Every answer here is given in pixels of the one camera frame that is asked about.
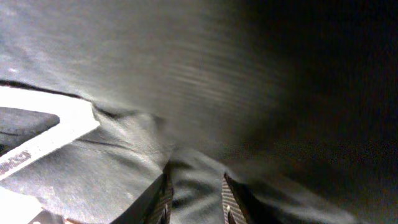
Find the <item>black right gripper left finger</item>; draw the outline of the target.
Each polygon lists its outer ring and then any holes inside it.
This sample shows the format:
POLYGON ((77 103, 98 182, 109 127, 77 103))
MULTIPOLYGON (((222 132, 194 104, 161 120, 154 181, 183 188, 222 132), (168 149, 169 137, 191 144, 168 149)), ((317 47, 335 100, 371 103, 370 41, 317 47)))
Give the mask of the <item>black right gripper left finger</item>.
POLYGON ((145 217, 145 224, 169 224, 172 214, 174 188, 171 178, 170 164, 163 169, 159 189, 155 192, 149 211, 145 217))

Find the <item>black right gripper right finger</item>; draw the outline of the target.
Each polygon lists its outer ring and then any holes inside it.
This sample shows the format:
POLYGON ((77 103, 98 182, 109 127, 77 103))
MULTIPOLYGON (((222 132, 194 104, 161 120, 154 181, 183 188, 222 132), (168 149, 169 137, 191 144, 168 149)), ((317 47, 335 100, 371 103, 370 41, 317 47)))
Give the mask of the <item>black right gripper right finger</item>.
POLYGON ((250 224, 250 215, 233 184, 233 179, 227 173, 224 173, 221 191, 224 223, 250 224))

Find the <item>black t-shirt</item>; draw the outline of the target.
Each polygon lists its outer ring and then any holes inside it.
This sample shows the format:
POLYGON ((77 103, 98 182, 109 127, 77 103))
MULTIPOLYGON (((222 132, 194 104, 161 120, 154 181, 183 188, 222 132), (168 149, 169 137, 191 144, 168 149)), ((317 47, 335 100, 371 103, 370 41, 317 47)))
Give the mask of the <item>black t-shirt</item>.
POLYGON ((1 181, 109 223, 165 167, 172 223, 224 174, 282 223, 397 222, 396 1, 2 1, 1 82, 100 126, 1 181))

